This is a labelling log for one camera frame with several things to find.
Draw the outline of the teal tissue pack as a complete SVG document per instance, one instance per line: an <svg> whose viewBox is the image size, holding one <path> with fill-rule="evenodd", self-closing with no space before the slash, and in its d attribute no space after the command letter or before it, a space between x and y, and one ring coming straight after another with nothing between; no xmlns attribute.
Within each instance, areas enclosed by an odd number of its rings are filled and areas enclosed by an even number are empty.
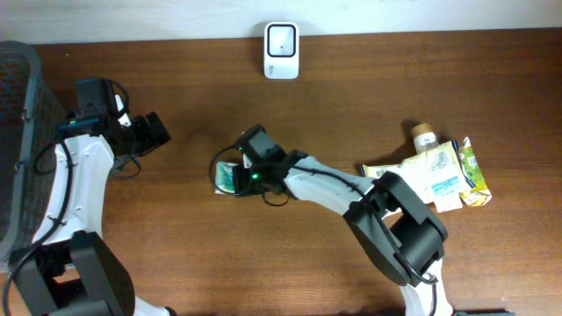
<svg viewBox="0 0 562 316"><path fill-rule="evenodd" d="M215 192L217 194L235 194L234 168L237 163L218 162L215 166Z"/></svg>

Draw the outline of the green snack pouch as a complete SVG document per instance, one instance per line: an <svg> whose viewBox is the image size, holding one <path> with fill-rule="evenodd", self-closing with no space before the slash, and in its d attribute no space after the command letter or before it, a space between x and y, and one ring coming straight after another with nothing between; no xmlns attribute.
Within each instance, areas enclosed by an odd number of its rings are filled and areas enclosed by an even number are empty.
<svg viewBox="0 0 562 316"><path fill-rule="evenodd" d="M460 197L471 207L487 204L492 199L492 193L486 185L469 137L465 137L463 144L458 148L458 156L465 180L470 187L469 190L461 192Z"/></svg>

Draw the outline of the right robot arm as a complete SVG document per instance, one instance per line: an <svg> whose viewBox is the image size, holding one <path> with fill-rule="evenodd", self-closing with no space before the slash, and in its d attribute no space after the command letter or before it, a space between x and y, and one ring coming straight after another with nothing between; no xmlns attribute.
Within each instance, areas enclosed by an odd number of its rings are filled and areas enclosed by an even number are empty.
<svg viewBox="0 0 562 316"><path fill-rule="evenodd" d="M447 229L402 177L354 176L305 152L286 153L261 125L242 133L234 148L250 162L234 174L236 195L285 194L337 213L371 263L400 287L408 315L454 313L442 277Z"/></svg>

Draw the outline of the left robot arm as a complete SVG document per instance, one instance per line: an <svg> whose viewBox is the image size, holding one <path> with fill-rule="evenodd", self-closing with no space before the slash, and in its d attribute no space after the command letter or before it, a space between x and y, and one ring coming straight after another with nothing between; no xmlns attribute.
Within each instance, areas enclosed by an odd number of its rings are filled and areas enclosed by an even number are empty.
<svg viewBox="0 0 562 316"><path fill-rule="evenodd" d="M16 286L32 315L172 315L139 298L102 238L106 183L171 139L155 112L129 116L126 89L111 79L76 82L78 107L54 127L54 182L29 247L13 255L2 293Z"/></svg>

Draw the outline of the yellow white snack bag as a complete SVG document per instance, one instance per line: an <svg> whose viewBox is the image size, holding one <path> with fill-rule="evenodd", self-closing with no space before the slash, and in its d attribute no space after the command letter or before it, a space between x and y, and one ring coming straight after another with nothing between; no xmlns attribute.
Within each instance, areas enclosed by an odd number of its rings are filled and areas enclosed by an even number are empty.
<svg viewBox="0 0 562 316"><path fill-rule="evenodd" d="M364 176L375 179L387 172L399 175L424 204L434 204L438 212L461 209L460 193L471 188L461 169L455 141L427 149L400 164L362 165L360 169Z"/></svg>

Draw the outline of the white tube gold cap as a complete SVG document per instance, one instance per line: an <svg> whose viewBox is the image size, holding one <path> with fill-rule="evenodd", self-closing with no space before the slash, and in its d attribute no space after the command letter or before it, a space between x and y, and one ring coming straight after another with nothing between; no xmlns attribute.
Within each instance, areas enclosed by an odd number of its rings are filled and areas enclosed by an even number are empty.
<svg viewBox="0 0 562 316"><path fill-rule="evenodd" d="M414 148L417 154L439 146L436 134L429 123L422 123L413 127L411 129L411 134L414 139Z"/></svg>

